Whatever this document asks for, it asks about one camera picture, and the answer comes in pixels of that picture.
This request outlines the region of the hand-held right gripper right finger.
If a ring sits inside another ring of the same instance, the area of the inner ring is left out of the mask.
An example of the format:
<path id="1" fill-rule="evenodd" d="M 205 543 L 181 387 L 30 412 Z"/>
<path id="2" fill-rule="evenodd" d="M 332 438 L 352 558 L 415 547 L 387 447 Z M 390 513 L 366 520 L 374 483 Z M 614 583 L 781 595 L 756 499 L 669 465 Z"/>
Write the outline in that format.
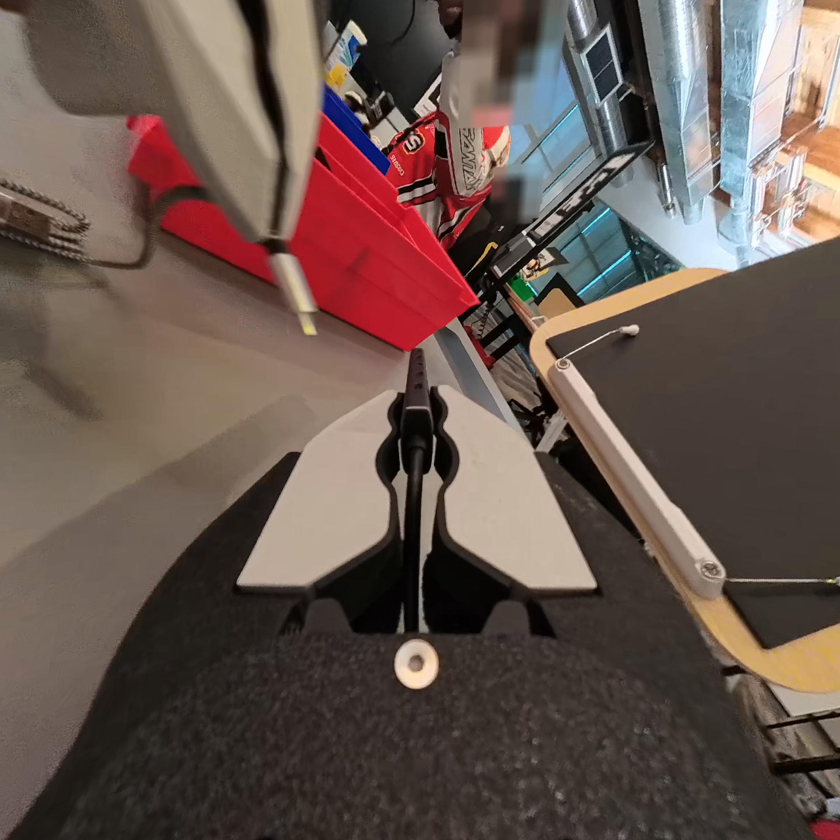
<path id="1" fill-rule="evenodd" d="M 434 388 L 434 593 L 468 614 L 598 584 L 530 443 L 447 385 Z"/>

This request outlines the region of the grey desk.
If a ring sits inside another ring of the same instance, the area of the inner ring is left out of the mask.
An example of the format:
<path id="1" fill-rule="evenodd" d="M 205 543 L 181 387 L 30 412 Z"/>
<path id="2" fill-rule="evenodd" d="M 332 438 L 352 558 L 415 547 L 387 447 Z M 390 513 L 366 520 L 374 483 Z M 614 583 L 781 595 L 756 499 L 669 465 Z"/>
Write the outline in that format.
<path id="1" fill-rule="evenodd" d="M 394 389 L 407 354 L 161 236 L 105 270 L 2 238 L 1 824 L 73 743 L 132 620 L 286 452 Z"/>

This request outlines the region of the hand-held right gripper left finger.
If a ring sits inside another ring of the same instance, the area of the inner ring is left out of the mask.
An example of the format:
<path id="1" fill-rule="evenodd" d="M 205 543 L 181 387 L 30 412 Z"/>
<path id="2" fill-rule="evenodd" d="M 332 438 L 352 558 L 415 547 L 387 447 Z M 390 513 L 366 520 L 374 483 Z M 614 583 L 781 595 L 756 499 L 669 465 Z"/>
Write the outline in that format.
<path id="1" fill-rule="evenodd" d="M 402 395 L 382 394 L 299 454 L 237 578 L 239 591 L 332 598 L 362 615 L 395 584 L 401 536 L 393 480 Z"/>

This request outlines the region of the red plastic bin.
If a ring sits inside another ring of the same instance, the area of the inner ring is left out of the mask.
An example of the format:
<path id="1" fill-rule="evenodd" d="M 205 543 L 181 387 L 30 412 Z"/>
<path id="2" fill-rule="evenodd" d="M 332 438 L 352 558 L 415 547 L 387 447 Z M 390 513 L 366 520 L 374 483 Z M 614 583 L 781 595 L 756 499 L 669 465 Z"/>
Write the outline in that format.
<path id="1" fill-rule="evenodd" d="M 154 198 L 198 183 L 164 123 L 150 115 L 126 124 L 136 144 L 128 173 Z M 477 304 L 447 253 L 413 207 L 327 116 L 290 252 L 320 310 L 399 350 L 410 351 Z M 178 203 L 162 228 L 269 284 L 268 251 L 245 241 L 216 205 Z"/>

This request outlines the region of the red white printed bag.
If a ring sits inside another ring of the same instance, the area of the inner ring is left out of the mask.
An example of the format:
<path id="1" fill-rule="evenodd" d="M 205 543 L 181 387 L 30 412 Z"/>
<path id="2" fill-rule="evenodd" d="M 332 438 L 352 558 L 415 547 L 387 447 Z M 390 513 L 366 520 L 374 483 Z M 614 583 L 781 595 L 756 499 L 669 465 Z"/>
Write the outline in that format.
<path id="1" fill-rule="evenodd" d="M 396 134 L 382 152 L 398 202 L 413 207 L 449 251 L 489 197 L 510 147 L 508 126 L 460 129 L 437 109 Z"/>

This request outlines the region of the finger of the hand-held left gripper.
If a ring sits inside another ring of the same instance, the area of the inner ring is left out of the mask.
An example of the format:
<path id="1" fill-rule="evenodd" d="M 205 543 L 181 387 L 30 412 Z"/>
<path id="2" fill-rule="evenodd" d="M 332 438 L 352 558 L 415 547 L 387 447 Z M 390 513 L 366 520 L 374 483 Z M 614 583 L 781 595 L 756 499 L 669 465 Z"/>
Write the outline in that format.
<path id="1" fill-rule="evenodd" d="M 267 1 L 269 70 L 281 118 L 278 234 L 292 239 L 308 187 L 322 111 L 322 30 L 329 2 Z"/>
<path id="2" fill-rule="evenodd" d="M 38 81 L 80 117 L 161 118 L 233 225 L 282 229 L 285 151 L 271 66 L 279 2 L 24 3 Z"/>

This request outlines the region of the grey hub with cable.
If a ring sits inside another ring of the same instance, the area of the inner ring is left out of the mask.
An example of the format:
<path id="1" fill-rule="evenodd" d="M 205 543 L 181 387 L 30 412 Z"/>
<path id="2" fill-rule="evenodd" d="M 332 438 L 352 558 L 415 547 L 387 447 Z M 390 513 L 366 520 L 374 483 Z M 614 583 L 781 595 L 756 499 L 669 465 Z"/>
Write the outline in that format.
<path id="1" fill-rule="evenodd" d="M 415 634 L 419 630 L 420 613 L 424 478 L 434 459 L 434 413 L 425 354 L 420 348 L 412 350 L 408 359 L 399 443 L 406 476 L 402 546 L 404 630 Z"/>

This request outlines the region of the blue plastic bin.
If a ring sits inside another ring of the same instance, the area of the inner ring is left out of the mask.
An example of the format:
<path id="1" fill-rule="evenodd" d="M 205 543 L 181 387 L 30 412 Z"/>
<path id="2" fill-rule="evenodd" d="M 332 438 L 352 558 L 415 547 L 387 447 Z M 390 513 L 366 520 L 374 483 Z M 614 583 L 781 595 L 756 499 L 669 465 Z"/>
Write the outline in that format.
<path id="1" fill-rule="evenodd" d="M 362 155 L 383 175 L 390 169 L 382 150 L 363 131 L 362 123 L 328 84 L 322 86 L 322 114 L 328 119 Z"/>

